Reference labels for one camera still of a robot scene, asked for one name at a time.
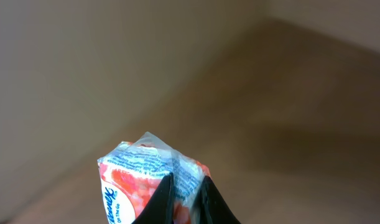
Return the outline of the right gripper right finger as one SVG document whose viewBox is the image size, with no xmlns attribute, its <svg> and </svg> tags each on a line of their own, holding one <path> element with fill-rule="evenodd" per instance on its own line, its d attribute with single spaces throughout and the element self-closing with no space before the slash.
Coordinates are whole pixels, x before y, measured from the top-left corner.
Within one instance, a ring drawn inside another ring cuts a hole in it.
<svg viewBox="0 0 380 224">
<path fill-rule="evenodd" d="M 209 176 L 204 177 L 194 206 L 198 224 L 241 224 Z"/>
</svg>

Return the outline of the red tissue packet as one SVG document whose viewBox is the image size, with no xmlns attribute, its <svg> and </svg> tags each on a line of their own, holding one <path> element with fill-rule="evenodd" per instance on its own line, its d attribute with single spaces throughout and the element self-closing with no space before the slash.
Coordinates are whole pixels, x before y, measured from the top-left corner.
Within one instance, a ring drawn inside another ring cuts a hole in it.
<svg viewBox="0 0 380 224">
<path fill-rule="evenodd" d="M 161 180 L 174 176 L 174 223 L 195 223 L 193 205 L 209 168 L 146 132 L 121 142 L 98 159 L 103 203 L 109 223 L 132 223 L 145 209 Z"/>
</svg>

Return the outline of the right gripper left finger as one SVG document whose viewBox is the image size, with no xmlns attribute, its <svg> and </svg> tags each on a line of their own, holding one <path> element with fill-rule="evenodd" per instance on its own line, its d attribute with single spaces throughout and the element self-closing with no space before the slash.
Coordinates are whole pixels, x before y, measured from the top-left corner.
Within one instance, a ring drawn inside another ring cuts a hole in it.
<svg viewBox="0 0 380 224">
<path fill-rule="evenodd" d="M 141 214 L 132 224 L 173 224 L 174 175 L 170 173 L 161 181 Z"/>
</svg>

